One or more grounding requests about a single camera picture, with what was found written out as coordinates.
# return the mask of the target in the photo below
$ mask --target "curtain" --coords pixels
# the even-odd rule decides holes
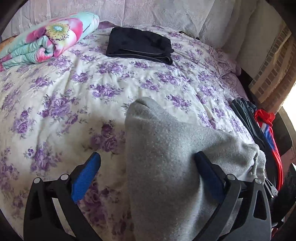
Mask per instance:
[[[296,40],[285,23],[249,88],[259,108],[277,113],[296,82]]]

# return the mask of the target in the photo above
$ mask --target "gray sweatshirt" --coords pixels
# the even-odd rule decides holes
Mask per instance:
[[[191,241],[211,217],[216,201],[193,154],[238,179],[251,169],[262,181],[265,155],[256,144],[207,127],[179,122],[153,99],[130,105],[125,120],[128,192],[136,241]],[[237,214],[237,205],[228,232]]]

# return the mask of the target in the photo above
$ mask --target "bedspread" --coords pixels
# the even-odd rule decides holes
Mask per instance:
[[[179,121],[253,143],[229,106],[245,93],[235,75],[239,68],[223,52],[169,28],[134,27],[169,38],[173,65],[105,56],[107,28],[58,59],[0,73],[0,209],[20,235],[33,179],[71,173],[97,151],[102,165],[79,207],[103,240],[133,239],[124,120],[139,97],[152,97]]]

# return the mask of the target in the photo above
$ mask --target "floral blanket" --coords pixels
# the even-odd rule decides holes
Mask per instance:
[[[0,209],[19,235],[33,179],[71,173],[97,151],[102,165],[79,207],[103,240],[133,239],[124,120],[139,97],[152,97],[179,121],[253,143],[229,106],[245,93],[239,68],[223,52],[169,28],[134,27],[169,38],[173,65],[107,57],[107,28],[59,58],[0,73]],[[57,210],[72,234],[58,204]]]
[[[80,12],[34,26],[17,36],[0,52],[0,71],[15,65],[36,64],[58,57],[93,32],[99,22],[97,15]]]

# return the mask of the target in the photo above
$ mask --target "blue gripper pad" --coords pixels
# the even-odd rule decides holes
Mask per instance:
[[[94,152],[84,164],[84,168],[80,171],[74,183],[72,183],[71,197],[75,203],[83,199],[100,166],[101,156]]]
[[[198,172],[206,184],[206,188],[209,189],[215,200],[222,203],[225,199],[224,184],[213,170],[213,164],[202,151],[195,154],[194,160]]]

